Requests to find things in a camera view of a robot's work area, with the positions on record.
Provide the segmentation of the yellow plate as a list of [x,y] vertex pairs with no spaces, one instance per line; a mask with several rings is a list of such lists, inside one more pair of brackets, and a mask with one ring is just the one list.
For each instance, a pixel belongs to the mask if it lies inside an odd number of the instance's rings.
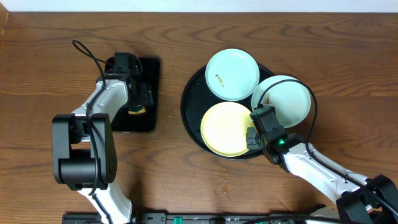
[[253,122],[251,111],[235,102],[222,102],[212,106],[202,117],[201,137],[216,155],[237,157],[247,153],[246,135]]

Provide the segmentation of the green and yellow sponge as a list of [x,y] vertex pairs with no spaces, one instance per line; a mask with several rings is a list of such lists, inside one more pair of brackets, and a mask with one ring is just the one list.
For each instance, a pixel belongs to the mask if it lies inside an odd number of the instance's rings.
[[140,115],[140,114],[145,114],[146,113],[146,107],[145,106],[138,106],[132,110],[129,110],[128,113],[130,115]]

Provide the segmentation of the light blue plate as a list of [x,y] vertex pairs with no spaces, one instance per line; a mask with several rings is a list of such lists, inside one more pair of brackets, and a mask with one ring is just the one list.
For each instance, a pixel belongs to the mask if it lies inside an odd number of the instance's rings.
[[250,96],[259,84],[260,71],[255,59],[239,49],[224,49],[206,65],[205,80],[218,98],[239,101]]

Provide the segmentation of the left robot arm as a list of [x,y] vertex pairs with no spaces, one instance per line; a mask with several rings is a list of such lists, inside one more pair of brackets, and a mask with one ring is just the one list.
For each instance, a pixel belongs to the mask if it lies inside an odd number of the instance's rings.
[[134,204],[116,181],[118,159],[113,132],[155,129],[160,60],[116,52],[96,79],[95,90],[70,114],[52,120],[53,174],[56,182],[86,197],[96,217],[82,223],[139,223]]

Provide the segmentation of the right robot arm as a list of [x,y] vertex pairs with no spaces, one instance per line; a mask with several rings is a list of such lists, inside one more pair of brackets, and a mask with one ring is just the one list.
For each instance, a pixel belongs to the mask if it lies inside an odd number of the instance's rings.
[[334,202],[340,220],[350,223],[397,223],[397,187],[384,175],[369,178],[344,168],[298,134],[287,134],[275,109],[250,113],[248,148],[260,149],[267,160],[296,175]]

